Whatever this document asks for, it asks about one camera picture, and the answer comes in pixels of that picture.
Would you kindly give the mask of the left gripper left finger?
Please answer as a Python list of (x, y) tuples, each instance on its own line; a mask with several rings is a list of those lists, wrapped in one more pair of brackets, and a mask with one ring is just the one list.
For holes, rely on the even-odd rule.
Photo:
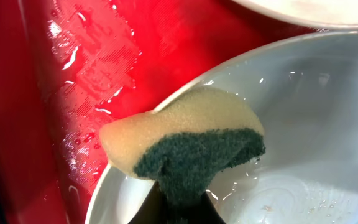
[(158, 182), (155, 182), (129, 224), (169, 224), (170, 207)]

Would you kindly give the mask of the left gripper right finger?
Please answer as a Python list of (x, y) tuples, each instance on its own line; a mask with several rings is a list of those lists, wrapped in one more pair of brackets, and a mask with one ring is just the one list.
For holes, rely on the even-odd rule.
[(204, 192), (199, 202), (186, 211), (189, 224), (226, 224), (219, 216), (208, 194)]

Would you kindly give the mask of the green and yellow sponge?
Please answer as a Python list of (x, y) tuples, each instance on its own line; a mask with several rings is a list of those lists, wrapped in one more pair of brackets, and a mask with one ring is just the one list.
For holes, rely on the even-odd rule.
[(114, 167), (159, 183), (170, 223), (188, 223), (186, 211), (218, 172), (265, 153), (256, 114), (235, 94), (216, 88), (196, 88), (156, 113), (105, 124), (99, 139)]

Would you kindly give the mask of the light blue plate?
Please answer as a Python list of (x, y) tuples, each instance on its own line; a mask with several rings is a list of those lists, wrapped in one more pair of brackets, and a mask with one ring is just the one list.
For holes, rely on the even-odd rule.
[(266, 153), (220, 172), (207, 194), (225, 223), (358, 224), (358, 31), (301, 35), (251, 50), (181, 87), (237, 95)]

